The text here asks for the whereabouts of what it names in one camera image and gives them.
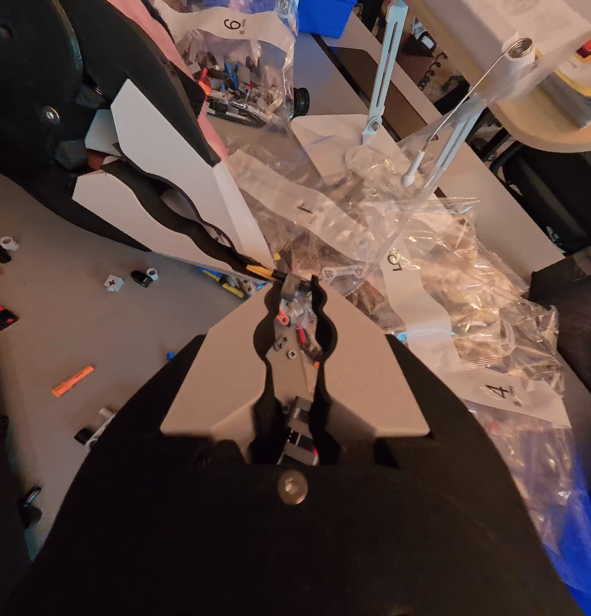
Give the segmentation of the blue plastic bin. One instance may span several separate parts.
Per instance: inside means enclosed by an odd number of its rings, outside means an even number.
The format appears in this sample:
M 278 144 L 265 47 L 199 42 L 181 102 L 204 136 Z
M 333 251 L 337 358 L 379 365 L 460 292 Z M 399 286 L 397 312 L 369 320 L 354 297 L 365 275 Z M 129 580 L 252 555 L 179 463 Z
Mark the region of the blue plastic bin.
M 591 615 L 591 490 L 570 496 L 561 510 L 557 548 L 547 552 L 578 606 Z
M 357 1 L 298 1 L 298 31 L 338 39 Z

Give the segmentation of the grey double-hole lego connector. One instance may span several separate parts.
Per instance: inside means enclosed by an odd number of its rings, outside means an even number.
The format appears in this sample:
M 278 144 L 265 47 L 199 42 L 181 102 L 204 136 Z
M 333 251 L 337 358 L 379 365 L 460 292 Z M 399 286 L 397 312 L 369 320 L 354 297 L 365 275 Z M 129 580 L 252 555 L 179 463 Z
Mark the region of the grey double-hole lego connector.
M 108 407 L 101 408 L 98 412 L 99 419 L 94 424 L 81 428 L 74 435 L 74 440 L 80 443 L 86 451 L 91 451 L 116 414 L 117 412 Z

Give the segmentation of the clear bag of mixed parts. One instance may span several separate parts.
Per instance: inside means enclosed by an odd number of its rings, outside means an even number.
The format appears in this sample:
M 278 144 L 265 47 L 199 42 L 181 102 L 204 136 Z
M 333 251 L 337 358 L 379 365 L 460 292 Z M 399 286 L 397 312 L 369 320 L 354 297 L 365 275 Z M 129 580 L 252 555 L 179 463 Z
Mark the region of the clear bag of mixed parts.
M 212 114 L 253 127 L 297 114 L 298 1 L 151 3 L 193 76 L 210 87 Z

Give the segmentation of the white car print box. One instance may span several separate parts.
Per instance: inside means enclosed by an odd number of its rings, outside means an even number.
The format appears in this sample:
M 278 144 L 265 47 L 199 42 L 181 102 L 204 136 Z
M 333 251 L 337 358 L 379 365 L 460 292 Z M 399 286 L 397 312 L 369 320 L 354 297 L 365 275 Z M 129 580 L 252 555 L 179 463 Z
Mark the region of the white car print box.
M 490 35 L 492 44 L 505 47 L 521 38 L 532 40 L 541 54 L 591 33 L 591 1 L 424 1 L 439 21 L 455 35 Z

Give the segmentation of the yellow instruction booklet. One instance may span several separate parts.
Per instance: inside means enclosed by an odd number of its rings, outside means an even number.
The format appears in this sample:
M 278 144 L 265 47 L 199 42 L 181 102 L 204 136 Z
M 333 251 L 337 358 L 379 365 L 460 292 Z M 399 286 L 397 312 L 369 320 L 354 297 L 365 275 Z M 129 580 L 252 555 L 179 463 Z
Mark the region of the yellow instruction booklet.
M 591 125 L 591 38 L 541 83 L 554 104 L 577 127 Z

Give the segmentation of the person's left hand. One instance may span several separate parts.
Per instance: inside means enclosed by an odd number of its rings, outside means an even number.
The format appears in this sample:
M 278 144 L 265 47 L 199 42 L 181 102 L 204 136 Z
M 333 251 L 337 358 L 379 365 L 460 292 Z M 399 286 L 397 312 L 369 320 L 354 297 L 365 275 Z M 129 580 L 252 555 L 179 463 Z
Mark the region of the person's left hand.
M 202 84 L 192 77 L 160 13 L 150 1 L 109 1 L 109 4 L 140 27 L 160 49 L 169 64 L 175 68 L 206 142 L 226 163 L 228 152 L 207 117 L 206 91 Z

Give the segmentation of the metal rod with white tip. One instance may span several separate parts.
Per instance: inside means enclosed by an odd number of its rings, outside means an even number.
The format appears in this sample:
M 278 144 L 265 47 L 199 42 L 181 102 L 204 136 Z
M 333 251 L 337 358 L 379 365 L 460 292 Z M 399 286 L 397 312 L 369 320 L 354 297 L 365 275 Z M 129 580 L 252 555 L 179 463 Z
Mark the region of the metal rod with white tip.
M 460 99 L 458 104 L 455 106 L 451 112 L 449 112 L 446 117 L 442 120 L 441 124 L 431 133 L 429 137 L 427 137 L 426 141 L 423 143 L 422 148 L 418 150 L 415 158 L 410 164 L 407 172 L 401 178 L 401 184 L 404 187 L 411 186 L 415 181 L 415 174 L 418 171 L 421 162 L 423 161 L 425 152 L 433 141 L 434 137 L 437 136 L 438 132 L 449 122 L 449 120 L 459 111 L 460 107 L 469 99 L 469 97 L 475 93 L 477 87 L 492 73 L 496 66 L 506 57 L 510 59 L 520 59 L 530 53 L 530 50 L 533 47 L 533 41 L 529 37 L 523 37 L 514 42 L 510 47 L 504 50 L 499 57 L 493 62 L 493 64 L 482 74 L 482 76 L 472 85 L 466 94 Z

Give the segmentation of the small grey lego assembly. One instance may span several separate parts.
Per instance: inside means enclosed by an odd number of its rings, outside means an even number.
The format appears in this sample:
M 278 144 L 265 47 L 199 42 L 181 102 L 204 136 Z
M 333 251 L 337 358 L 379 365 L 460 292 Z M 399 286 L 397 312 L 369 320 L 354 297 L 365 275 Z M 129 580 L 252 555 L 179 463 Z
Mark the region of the small grey lego assembly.
M 312 292 L 313 282 L 301 278 L 291 272 L 281 272 L 280 270 L 270 270 L 263 266 L 248 264 L 245 266 L 247 273 L 263 281 L 276 283 L 281 289 L 281 296 L 290 301 L 296 296 L 307 296 Z

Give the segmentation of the small black clip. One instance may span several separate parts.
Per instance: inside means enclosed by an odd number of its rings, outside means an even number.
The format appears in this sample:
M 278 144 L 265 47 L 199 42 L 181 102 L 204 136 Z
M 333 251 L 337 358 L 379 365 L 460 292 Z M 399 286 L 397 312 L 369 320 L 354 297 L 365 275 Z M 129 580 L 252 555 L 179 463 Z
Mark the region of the small black clip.
M 35 501 L 41 491 L 42 486 L 35 485 L 18 500 L 18 512 L 24 530 L 36 525 L 42 519 L 42 510 L 35 505 Z

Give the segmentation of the dark lego set box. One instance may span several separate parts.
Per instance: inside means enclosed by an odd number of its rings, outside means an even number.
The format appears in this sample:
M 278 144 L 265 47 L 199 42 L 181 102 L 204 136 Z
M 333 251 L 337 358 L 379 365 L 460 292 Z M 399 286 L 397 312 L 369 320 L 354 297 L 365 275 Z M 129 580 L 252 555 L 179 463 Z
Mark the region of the dark lego set box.
M 591 393 L 591 246 L 533 272 L 528 298 L 558 312 L 560 355 Z

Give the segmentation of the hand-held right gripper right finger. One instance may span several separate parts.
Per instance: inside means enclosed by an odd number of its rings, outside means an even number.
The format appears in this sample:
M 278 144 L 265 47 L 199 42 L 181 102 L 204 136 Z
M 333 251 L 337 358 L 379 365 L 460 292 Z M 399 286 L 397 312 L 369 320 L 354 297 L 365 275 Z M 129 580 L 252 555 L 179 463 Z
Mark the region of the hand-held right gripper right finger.
M 314 276 L 311 302 L 321 359 L 309 425 L 320 465 L 374 449 L 380 439 L 418 438 L 430 427 L 382 329 Z

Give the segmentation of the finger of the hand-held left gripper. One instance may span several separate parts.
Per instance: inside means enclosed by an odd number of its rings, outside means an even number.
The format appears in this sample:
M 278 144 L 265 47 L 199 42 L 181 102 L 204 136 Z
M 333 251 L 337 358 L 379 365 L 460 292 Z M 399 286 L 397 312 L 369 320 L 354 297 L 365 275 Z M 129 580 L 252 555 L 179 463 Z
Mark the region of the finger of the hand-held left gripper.
M 111 112 L 119 146 L 132 163 L 180 189 L 199 218 L 226 235 L 239 254 L 273 268 L 268 244 L 226 163 L 205 162 L 131 80 Z
M 78 176 L 73 200 L 151 252 L 242 278 L 263 280 L 268 259 L 245 254 L 197 220 L 176 189 L 139 173 L 124 161 Z

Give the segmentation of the orange lego pin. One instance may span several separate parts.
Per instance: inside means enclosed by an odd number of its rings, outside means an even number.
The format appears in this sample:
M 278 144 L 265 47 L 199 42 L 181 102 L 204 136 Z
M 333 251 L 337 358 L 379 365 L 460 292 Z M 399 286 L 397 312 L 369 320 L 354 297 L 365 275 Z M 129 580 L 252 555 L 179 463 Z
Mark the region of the orange lego pin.
M 94 366 L 89 365 L 74 374 L 73 376 L 62 381 L 59 385 L 51 389 L 53 396 L 60 398 L 71 391 L 78 383 L 82 382 L 87 376 L 94 372 Z

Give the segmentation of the round table with wooden edge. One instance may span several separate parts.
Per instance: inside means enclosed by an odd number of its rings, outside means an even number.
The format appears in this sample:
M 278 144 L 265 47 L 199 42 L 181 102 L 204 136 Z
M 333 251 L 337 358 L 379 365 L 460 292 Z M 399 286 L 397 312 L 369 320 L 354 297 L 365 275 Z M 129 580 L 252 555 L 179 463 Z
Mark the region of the round table with wooden edge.
M 496 46 L 490 35 L 476 40 L 470 32 L 455 36 L 424 5 L 424 1 L 407 1 L 406 4 L 471 85 L 501 52 L 514 43 Z M 490 101 L 489 108 L 517 141 L 538 150 L 557 153 L 591 151 L 591 125 L 577 127 L 540 86 L 580 46 L 573 41 L 553 52 L 541 54 L 533 45 L 525 60 L 502 60 L 491 73 L 492 81 L 511 79 L 509 84 L 514 91 Z

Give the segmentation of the pile of clear lego bags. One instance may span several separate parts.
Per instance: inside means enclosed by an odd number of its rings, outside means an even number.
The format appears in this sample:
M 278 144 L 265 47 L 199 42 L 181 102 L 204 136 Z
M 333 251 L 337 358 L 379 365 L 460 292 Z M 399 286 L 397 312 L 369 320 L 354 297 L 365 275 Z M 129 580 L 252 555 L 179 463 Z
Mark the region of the pile of clear lego bags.
M 227 137 L 237 186 L 276 259 L 316 274 L 402 342 L 467 405 L 499 450 L 547 550 L 561 510 L 587 490 L 562 398 L 558 315 L 476 236 L 478 199 L 399 185 L 406 158 L 332 139 L 324 179 L 290 131 Z

